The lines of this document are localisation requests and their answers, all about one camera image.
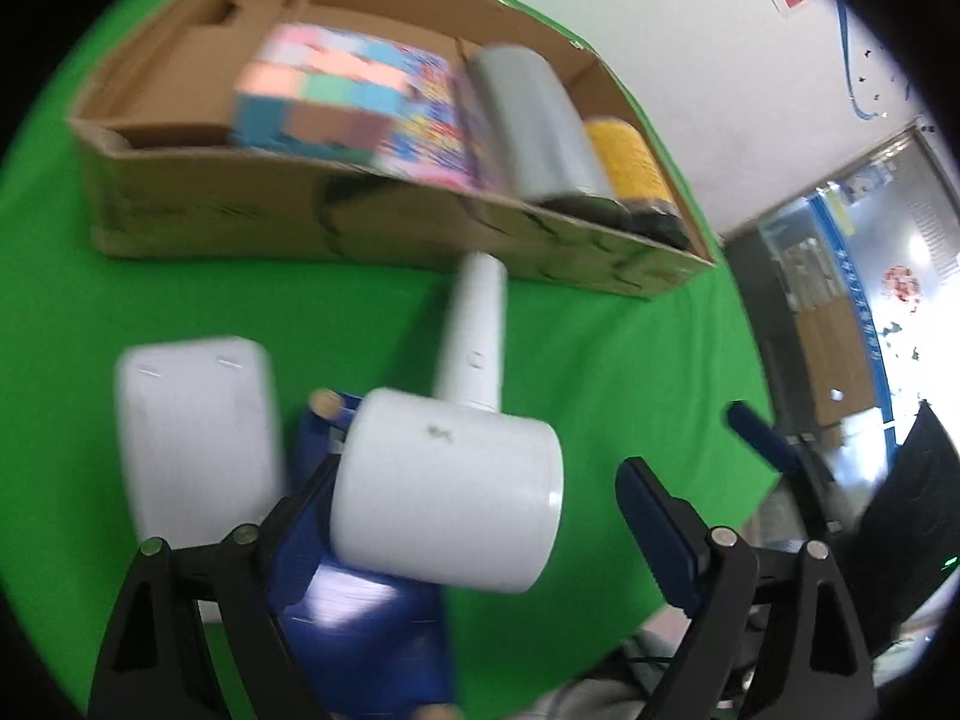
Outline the white handheld fan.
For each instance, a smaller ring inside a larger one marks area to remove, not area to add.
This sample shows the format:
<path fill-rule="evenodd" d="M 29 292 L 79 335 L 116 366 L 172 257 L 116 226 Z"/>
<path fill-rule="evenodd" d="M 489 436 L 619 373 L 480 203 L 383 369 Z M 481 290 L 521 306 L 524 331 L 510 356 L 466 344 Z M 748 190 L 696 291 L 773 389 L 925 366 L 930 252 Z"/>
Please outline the white handheld fan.
<path fill-rule="evenodd" d="M 562 518 L 555 429 L 501 410 L 506 267 L 473 252 L 452 285 L 427 397 L 376 388 L 348 427 L 331 541 L 350 566 L 420 582 L 527 592 Z"/>

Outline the blue stapler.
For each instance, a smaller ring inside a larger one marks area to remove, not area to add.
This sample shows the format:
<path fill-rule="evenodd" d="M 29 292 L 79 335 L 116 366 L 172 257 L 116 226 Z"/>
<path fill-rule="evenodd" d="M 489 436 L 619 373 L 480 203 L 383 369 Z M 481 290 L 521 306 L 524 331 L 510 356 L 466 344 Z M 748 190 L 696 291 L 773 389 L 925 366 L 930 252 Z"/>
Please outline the blue stapler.
<path fill-rule="evenodd" d="M 361 398 L 319 388 L 288 455 L 288 494 L 263 521 L 265 596 L 291 660 L 337 718 L 457 712 L 443 590 L 335 555 L 332 497 Z"/>

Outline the grey right jacket sleeve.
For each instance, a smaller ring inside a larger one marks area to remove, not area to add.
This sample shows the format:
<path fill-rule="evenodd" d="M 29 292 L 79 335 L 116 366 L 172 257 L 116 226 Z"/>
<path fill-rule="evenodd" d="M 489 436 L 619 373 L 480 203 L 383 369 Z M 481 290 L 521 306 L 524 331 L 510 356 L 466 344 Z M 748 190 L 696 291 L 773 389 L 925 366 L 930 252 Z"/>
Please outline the grey right jacket sleeve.
<path fill-rule="evenodd" d="M 664 606 L 642 626 L 558 688 L 545 692 L 516 718 L 630 720 L 640 717 L 690 626 L 677 608 Z"/>

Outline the colourful printed box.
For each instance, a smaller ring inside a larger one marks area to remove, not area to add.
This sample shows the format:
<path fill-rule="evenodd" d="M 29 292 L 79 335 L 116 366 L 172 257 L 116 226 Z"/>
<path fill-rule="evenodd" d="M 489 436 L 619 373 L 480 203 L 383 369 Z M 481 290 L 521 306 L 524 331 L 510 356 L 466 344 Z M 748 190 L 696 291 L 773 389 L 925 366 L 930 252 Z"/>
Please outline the colourful printed box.
<path fill-rule="evenodd" d="M 501 179 L 490 163 L 490 127 L 464 64 L 409 44 L 386 39 L 382 44 L 373 57 L 402 71 L 405 86 L 373 166 L 419 184 L 498 190 Z"/>

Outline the pastel puzzle cube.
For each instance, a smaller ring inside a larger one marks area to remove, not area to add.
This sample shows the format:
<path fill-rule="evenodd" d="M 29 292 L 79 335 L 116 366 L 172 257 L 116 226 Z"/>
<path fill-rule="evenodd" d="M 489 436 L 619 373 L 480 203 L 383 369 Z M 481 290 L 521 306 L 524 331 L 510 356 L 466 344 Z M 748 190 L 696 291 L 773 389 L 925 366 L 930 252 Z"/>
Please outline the pastel puzzle cube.
<path fill-rule="evenodd" d="M 275 26 L 233 85 L 229 140 L 367 163 L 409 107 L 418 60 L 413 47 L 363 32 Z"/>

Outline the green table cloth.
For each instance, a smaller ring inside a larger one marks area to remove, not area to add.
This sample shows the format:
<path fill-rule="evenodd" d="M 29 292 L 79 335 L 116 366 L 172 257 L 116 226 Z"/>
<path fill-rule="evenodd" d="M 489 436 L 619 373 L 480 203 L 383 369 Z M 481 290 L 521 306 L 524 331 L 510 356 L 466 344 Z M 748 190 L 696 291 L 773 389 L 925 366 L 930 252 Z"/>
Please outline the green table cloth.
<path fill-rule="evenodd" d="M 274 363 L 285 415 L 313 388 L 427 390 L 438 273 L 333 263 L 131 262 L 89 240 L 65 112 L 88 71 L 163 0 L 119 0 L 50 78 L 2 169 L 2 583 L 75 702 L 137 548 L 117 458 L 112 372 L 134 344 L 238 335 Z M 613 477 L 643 457 L 706 522 L 740 527 L 773 475 L 724 408 L 765 410 L 739 293 L 715 266 L 652 301 L 516 281 L 505 403 L 555 427 L 562 528 L 519 596 L 448 598 L 457 695 L 500 718 L 590 667 L 658 611 Z"/>

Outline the silver metal cylinder can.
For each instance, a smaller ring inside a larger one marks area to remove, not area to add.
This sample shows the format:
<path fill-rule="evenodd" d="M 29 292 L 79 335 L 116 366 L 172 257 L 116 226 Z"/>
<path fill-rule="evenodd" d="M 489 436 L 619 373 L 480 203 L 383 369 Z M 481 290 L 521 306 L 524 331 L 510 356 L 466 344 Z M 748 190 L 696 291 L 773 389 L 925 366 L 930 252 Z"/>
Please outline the silver metal cylinder can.
<path fill-rule="evenodd" d="M 542 55 L 517 44 L 483 47 L 467 75 L 496 142 L 501 174 L 516 199 L 619 227 L 615 199 L 583 119 Z"/>

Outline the brown cardboard box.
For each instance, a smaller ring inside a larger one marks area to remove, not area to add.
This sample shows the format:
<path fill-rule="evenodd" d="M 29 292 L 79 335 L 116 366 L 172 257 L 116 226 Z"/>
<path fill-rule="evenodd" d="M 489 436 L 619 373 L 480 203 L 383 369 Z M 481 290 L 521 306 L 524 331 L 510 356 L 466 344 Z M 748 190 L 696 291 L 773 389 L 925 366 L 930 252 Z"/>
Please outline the brown cardboard box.
<path fill-rule="evenodd" d="M 649 145 L 686 222 L 679 250 L 622 226 L 516 199 L 491 135 L 491 192 L 419 184 L 373 160 L 245 148 L 229 140 L 233 85 L 267 32 L 309 23 L 467 62 L 517 44 L 555 70 L 586 128 L 613 117 L 649 133 L 594 50 L 503 0 L 171 0 L 93 71 L 68 117 L 93 239 L 122 259 L 285 257 L 439 270 L 473 252 L 513 277 L 647 299 L 713 266 L 667 154 Z"/>

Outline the yellow labelled jar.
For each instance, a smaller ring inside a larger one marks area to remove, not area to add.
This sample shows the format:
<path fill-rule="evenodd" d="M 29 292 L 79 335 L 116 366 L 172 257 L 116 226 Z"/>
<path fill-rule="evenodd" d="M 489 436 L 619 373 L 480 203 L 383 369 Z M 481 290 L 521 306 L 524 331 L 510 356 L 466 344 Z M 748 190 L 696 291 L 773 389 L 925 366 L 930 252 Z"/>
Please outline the yellow labelled jar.
<path fill-rule="evenodd" d="M 690 236 L 680 206 L 640 131 L 622 119 L 592 117 L 586 133 L 615 199 L 625 207 L 630 231 L 686 250 Z"/>

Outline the white rounded box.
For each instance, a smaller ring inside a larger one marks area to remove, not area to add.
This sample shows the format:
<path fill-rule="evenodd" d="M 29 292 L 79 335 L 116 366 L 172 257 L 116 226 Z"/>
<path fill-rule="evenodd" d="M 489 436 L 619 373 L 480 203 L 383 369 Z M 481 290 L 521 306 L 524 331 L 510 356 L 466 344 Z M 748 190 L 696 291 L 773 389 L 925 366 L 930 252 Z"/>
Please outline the white rounded box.
<path fill-rule="evenodd" d="M 114 369 L 122 475 L 135 532 L 171 548 L 259 525 L 286 494 L 267 351 L 241 337 L 126 349 Z"/>

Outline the glass door with posters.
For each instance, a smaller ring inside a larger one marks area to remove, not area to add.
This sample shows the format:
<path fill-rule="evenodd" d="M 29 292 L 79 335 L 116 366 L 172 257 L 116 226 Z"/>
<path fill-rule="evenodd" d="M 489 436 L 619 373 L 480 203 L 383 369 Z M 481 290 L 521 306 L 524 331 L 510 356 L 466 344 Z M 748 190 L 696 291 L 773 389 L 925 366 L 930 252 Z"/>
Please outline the glass door with posters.
<path fill-rule="evenodd" d="M 887 471 L 929 401 L 958 429 L 958 169 L 921 117 L 724 247 L 776 422 L 841 481 Z"/>

